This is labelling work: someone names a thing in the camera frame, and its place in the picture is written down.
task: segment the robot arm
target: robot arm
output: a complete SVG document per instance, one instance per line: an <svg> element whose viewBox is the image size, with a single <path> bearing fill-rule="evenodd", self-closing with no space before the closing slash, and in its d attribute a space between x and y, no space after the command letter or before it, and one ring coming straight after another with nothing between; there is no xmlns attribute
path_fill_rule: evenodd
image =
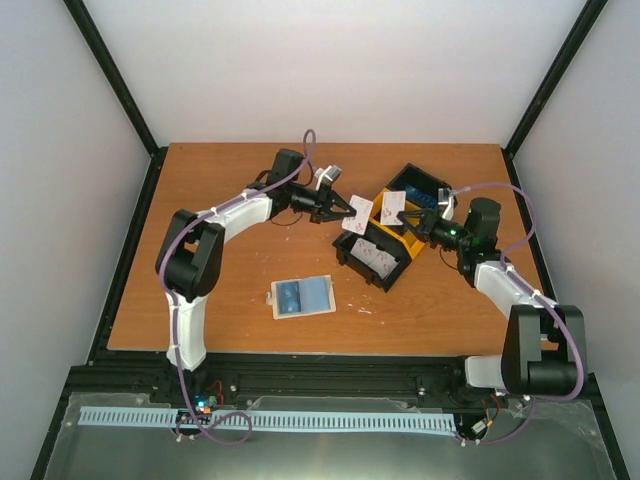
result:
<svg viewBox="0 0 640 480"><path fill-rule="evenodd" d="M447 196L441 195L443 205L447 204ZM522 288L526 282L514 280L514 276L522 278L508 259L501 261L501 252L496 248L499 203L488 198L473 199L464 225L444 218L434 209L400 212L398 218L422 241L455 250L458 272L469 285L489 297L509 320L502 355L472 356L465 360L467 384L529 395L564 395L574 388L576 359L566 338L538 299ZM550 305L565 323L586 370L584 319L580 310L572 305L558 305L538 292L535 296ZM557 349L542 348L542 341L557 344Z"/></svg>
<svg viewBox="0 0 640 480"><path fill-rule="evenodd" d="M340 169L330 166L317 169L315 188L307 188L292 181L266 193L256 195L267 185L273 185L291 174L300 166L303 156L297 152L282 149L275 158L267 174L266 183L258 180L250 184L241 194L244 199L218 212L192 213L180 210L173 216L169 229L156 261L156 272L167 254L169 246L187 225L203 214L208 218L189 232L184 241L173 252L165 270L165 283L177 297L167 295L170 321L170 347L167 358L177 365L173 322L177 309L177 334L180 343L180 360L183 368L196 369L206 356L204 344L204 321L207 299L220 276L222 251L226 242L258 223L275 217L287 208L294 212L310 214L310 221L321 223L352 217L355 210L331 186L340 175Z"/></svg>

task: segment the white wall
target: white wall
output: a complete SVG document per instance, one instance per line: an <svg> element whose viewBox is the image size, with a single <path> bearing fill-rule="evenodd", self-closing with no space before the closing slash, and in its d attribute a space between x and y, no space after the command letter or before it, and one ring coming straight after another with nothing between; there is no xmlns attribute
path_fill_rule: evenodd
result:
<svg viewBox="0 0 640 480"><path fill-rule="evenodd" d="M0 476L86 361L148 157L62 1L0 2Z"/></svg>
<svg viewBox="0 0 640 480"><path fill-rule="evenodd" d="M584 0L88 0L158 141L505 143Z"/></svg>
<svg viewBox="0 0 640 480"><path fill-rule="evenodd" d="M609 2L516 156L562 301L585 314L631 478L640 478L640 3Z"/></svg>

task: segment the open tool box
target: open tool box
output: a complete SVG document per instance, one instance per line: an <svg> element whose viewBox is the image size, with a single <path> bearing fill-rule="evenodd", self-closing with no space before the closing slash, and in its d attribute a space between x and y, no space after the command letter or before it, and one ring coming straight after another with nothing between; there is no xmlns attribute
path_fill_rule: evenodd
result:
<svg viewBox="0 0 640 480"><path fill-rule="evenodd" d="M405 210L437 209L438 190L441 188L451 188L451 186L429 175L415 165L407 164L376 196L364 235L345 232L333 242L340 265L349 266L362 275L367 283L388 292L402 272L418 256L425 243L418 240L404 225L390 226L380 223L384 193L406 192ZM409 222L417 223L418 219L411 218ZM387 252L397 262L393 270L384 277L352 253L354 245L361 238L373 243L377 250Z"/></svg>

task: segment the black metal frame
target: black metal frame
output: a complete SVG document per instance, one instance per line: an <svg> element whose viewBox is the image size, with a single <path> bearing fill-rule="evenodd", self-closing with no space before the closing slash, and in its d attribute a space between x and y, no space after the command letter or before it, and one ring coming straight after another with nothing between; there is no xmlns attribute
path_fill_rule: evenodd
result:
<svg viewBox="0 0 640 480"><path fill-rule="evenodd" d="M167 362L164 352L124 352L107 349L111 328L167 148L157 146L82 0L64 2L149 152L150 162L88 362L70 370L32 479L40 479L45 475L72 393L147 393L155 402L169 402L174 405L182 405L183 402L175 370ZM513 137L503 149L505 165L514 185L519 186L513 163L518 148L606 3L606 0L586 2ZM529 228L531 217L526 204L521 198L516 199L523 223ZM547 296L554 297L553 286L535 236L531 239L530 245L544 292ZM216 377L226 386L226 400L239 407L246 404L247 400L277 392L278 395L392 398L408 405L441 408L456 415L483 415L482 406L478 401L482 392L478 394L456 382L461 376L462 361L462 358L453 357L210 354L205 360L204 370L216 372ZM236 386L234 391L231 391L230 385ZM589 377L581 398L591 401L594 407L616 475L620 479L629 478L593 375Z"/></svg>

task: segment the wooden surface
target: wooden surface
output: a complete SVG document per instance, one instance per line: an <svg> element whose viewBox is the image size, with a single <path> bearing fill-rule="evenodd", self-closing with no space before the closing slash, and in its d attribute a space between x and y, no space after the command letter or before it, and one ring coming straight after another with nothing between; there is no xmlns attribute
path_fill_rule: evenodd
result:
<svg viewBox="0 0 640 480"><path fill-rule="evenodd" d="M109 348L165 350L168 308L154 272L160 243L173 213L218 205L271 166L282 144L173 144L169 149L129 275ZM314 163L337 164L334 185L347 200L372 199L408 162L454 187L508 182L497 145L319 144ZM307 173L301 177L306 180ZM489 196L502 204L499 246L525 232L511 190L493 188L459 197L455 219L469 201ZM289 223L292 212L276 221ZM353 353L396 355L491 354L502 350L506 319L491 302L425 248L389 293L366 285L339 266L331 242L340 222L315 225L305 217L291 227L257 225L225 245L220 281L209 297L205 339L219 352ZM445 253L455 264L455 253ZM529 248L510 256L539 288ZM265 294L275 280L333 277L335 313L274 320Z"/></svg>

